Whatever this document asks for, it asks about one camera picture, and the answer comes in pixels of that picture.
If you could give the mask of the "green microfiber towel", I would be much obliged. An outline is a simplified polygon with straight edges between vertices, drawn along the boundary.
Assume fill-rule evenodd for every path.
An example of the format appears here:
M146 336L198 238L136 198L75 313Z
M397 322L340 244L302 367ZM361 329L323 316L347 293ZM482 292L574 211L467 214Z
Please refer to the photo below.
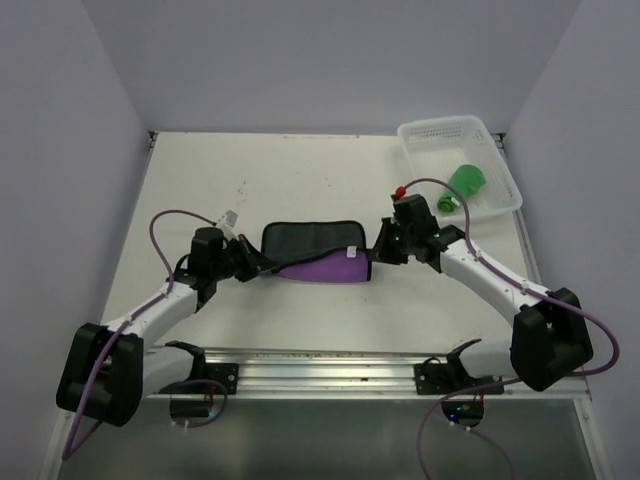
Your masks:
M448 180L447 184L454 188L455 192L446 189L437 201L437 209L445 214L458 210L462 201L474 196L486 184L484 173L476 166L464 164L457 168Z

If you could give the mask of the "black and purple towel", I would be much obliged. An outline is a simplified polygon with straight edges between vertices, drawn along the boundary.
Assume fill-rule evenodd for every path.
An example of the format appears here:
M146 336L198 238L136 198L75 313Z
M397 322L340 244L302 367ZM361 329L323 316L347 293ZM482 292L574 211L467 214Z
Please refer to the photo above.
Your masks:
M287 280L366 283L372 277L364 227L355 220L272 222L262 232L261 253Z

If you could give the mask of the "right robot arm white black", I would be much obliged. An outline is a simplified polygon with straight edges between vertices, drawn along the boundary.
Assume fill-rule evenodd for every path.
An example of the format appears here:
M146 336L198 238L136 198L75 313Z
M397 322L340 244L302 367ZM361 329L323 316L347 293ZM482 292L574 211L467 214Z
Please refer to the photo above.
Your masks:
M425 377L441 390L468 392L493 377L518 378L543 391L584 366L593 347L577 296L566 288L546 288L516 280L511 271L494 273L460 228L441 227L418 195L392 197L394 213L381 221L369 257L403 265L411 258L464 285L510 326L507 343L472 339L454 348L443 363L425 361Z

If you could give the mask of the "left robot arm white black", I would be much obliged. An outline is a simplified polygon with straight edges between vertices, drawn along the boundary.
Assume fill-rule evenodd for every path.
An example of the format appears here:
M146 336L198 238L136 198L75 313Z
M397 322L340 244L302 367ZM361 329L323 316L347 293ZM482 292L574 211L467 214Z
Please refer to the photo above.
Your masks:
M153 346L201 310L219 282L248 282L277 264L245 236L227 239L216 227L196 230L185 259L147 302L117 320L76 331L56 392L59 408L123 426L152 393L172 384L189 393L205 386L208 369L200 348L179 341L159 351Z

